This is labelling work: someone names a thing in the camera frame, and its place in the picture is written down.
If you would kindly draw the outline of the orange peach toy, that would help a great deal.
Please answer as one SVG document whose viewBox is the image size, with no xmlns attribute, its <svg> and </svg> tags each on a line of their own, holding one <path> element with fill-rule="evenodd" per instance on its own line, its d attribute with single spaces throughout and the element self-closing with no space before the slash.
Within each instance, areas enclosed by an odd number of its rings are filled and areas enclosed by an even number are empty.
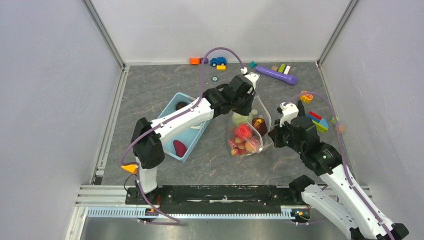
<svg viewBox="0 0 424 240">
<path fill-rule="evenodd" d="M 249 153 L 256 153 L 258 150 L 258 145 L 256 141 L 246 141 L 244 148 Z"/>
</svg>

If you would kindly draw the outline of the dark plum toy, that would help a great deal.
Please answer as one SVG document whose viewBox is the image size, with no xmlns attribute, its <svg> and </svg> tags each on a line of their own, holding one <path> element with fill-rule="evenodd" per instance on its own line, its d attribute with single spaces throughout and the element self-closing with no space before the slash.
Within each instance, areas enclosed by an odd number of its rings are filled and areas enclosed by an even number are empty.
<svg viewBox="0 0 424 240">
<path fill-rule="evenodd" d="M 184 107 L 186 107 L 188 105 L 187 102 L 184 101 L 179 101 L 176 105 L 175 105 L 175 110 L 178 111 Z"/>
</svg>

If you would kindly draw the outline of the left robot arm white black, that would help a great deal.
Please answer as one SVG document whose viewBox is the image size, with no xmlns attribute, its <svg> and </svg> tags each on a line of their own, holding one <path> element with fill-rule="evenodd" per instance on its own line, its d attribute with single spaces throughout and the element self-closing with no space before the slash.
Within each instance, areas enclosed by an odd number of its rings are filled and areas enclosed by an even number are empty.
<svg viewBox="0 0 424 240">
<path fill-rule="evenodd" d="M 140 200 L 151 204 L 157 198 L 157 167 L 165 159 L 163 145 L 188 128 L 229 112 L 247 116 L 252 110 L 259 79 L 257 73 L 239 74 L 230 83 L 206 90 L 195 102 L 169 115 L 137 121 L 129 150 L 135 156 Z"/>
</svg>

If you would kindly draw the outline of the red pomegranate toy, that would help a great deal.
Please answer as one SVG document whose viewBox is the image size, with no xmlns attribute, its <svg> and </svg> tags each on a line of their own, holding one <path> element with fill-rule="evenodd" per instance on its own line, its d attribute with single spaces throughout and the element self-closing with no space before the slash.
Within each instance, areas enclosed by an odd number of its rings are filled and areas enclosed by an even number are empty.
<svg viewBox="0 0 424 240">
<path fill-rule="evenodd" d="M 242 123 L 235 128 L 234 134 L 238 138 L 249 139 L 252 137 L 253 131 L 249 124 Z"/>
</svg>

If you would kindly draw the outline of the tan wooden cube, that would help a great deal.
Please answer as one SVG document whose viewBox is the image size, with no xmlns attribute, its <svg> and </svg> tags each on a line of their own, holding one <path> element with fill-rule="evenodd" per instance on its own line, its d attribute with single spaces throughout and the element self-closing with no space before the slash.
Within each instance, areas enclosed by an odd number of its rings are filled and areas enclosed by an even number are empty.
<svg viewBox="0 0 424 240">
<path fill-rule="evenodd" d="M 345 132 L 345 126 L 343 124 L 339 124 L 334 127 L 335 130 L 338 130 L 341 134 Z"/>
</svg>

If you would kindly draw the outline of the clear polka dot zip bag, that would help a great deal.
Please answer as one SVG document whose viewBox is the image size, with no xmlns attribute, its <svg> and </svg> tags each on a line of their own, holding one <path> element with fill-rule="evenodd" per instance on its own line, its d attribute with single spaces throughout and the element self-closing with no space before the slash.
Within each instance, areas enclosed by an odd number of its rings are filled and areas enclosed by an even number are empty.
<svg viewBox="0 0 424 240">
<path fill-rule="evenodd" d="M 230 154 L 245 157 L 259 154 L 273 142 L 268 136 L 271 116 L 259 96 L 255 96 L 248 115 L 233 112 L 227 125 L 227 142 Z"/>
</svg>

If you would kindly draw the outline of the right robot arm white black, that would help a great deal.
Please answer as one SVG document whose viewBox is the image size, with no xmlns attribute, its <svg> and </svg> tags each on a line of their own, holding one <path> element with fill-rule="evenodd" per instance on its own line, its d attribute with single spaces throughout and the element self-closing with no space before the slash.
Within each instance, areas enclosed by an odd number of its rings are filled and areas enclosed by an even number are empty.
<svg viewBox="0 0 424 240">
<path fill-rule="evenodd" d="M 328 185 L 339 198 L 328 196 L 311 178 L 302 175 L 289 184 L 289 199 L 317 209 L 349 240 L 403 240 L 409 230 L 390 220 L 358 185 L 341 154 L 320 141 L 312 120 L 297 116 L 291 122 L 275 120 L 268 133 L 276 148 L 289 147 L 303 164 Z"/>
</svg>

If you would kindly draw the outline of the green lego block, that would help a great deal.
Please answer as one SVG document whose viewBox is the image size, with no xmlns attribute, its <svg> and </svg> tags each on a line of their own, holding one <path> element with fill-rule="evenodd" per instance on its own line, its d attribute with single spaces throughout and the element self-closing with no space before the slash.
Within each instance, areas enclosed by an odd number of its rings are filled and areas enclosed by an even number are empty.
<svg viewBox="0 0 424 240">
<path fill-rule="evenodd" d="M 278 68 L 278 72 L 279 73 L 284 73 L 285 72 L 285 69 L 286 69 L 286 64 L 281 64 L 280 66 L 279 66 L 279 68 Z"/>
</svg>

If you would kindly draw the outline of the dark red apple toy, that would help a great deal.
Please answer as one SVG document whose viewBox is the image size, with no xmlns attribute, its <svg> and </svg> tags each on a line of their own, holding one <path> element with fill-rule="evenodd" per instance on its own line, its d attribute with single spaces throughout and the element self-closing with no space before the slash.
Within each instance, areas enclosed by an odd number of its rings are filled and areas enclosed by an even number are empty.
<svg viewBox="0 0 424 240">
<path fill-rule="evenodd" d="M 268 127 L 264 118 L 253 118 L 251 125 L 258 131 L 261 137 L 263 137 L 268 132 Z"/>
</svg>

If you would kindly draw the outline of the white block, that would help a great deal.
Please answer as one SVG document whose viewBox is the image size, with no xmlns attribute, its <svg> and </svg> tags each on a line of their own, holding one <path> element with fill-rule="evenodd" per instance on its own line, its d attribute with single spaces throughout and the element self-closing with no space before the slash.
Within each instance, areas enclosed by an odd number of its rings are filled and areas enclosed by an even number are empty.
<svg viewBox="0 0 424 240">
<path fill-rule="evenodd" d="M 291 66 L 286 65 L 283 73 L 287 75 L 289 73 L 290 69 L 291 69 Z"/>
</svg>

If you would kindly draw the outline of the purple toy flashlight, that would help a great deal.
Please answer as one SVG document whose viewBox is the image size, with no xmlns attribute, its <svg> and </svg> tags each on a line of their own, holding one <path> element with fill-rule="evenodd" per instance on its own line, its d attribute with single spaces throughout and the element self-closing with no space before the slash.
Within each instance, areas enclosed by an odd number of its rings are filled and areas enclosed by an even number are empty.
<svg viewBox="0 0 424 240">
<path fill-rule="evenodd" d="M 284 73 L 281 73 L 281 72 L 278 72 L 263 66 L 256 66 L 255 71 L 260 74 L 266 75 L 268 77 L 272 77 L 274 79 L 285 82 L 286 84 L 289 84 L 292 86 L 297 85 L 299 82 L 299 79 L 297 76 L 287 75 L 287 74 L 284 74 Z"/>
</svg>

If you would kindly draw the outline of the green cabbage toy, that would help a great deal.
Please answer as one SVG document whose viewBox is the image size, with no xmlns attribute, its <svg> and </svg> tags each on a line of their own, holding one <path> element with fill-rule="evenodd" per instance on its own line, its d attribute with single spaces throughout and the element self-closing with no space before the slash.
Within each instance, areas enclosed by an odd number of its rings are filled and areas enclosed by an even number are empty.
<svg viewBox="0 0 424 240">
<path fill-rule="evenodd" d="M 258 111 L 257 111 L 256 109 L 252 109 L 252 110 L 251 110 L 251 112 L 250 112 L 248 115 L 240 115 L 240 114 L 238 114 L 238 113 L 234 112 L 234 113 L 232 114 L 231 119 L 232 119 L 232 122 L 233 122 L 236 126 L 238 126 L 238 125 L 240 125 L 240 124 L 246 124 L 246 123 L 251 124 L 251 123 L 252 123 L 253 118 L 254 118 L 257 114 L 258 114 Z"/>
</svg>

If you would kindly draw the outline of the yellow butterfly duplo block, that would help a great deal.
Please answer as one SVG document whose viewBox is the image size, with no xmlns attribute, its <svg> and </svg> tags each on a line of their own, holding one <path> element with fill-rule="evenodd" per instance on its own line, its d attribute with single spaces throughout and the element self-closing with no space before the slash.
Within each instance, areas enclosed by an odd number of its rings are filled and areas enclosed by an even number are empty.
<svg viewBox="0 0 424 240">
<path fill-rule="evenodd" d="M 299 99 L 305 104 L 311 103 L 314 96 L 310 94 L 307 90 L 302 90 L 301 93 L 302 95 L 299 96 Z"/>
</svg>

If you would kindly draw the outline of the teal block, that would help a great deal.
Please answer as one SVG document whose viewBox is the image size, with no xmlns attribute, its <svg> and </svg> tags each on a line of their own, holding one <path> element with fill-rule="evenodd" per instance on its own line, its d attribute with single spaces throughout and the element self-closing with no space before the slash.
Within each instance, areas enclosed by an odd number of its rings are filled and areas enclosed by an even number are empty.
<svg viewBox="0 0 424 240">
<path fill-rule="evenodd" d="M 251 63 L 249 64 L 250 68 L 255 68 L 258 64 L 255 61 L 251 61 Z"/>
</svg>

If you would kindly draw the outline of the blue toy car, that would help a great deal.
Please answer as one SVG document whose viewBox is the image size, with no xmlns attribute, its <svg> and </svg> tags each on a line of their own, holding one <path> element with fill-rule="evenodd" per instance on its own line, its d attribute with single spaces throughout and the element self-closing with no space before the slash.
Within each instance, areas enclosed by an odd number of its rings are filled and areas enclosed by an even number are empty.
<svg viewBox="0 0 424 240">
<path fill-rule="evenodd" d="M 227 65 L 227 59 L 223 56 L 220 57 L 214 57 L 211 58 L 209 61 L 209 65 L 216 67 L 216 66 L 226 66 Z"/>
</svg>

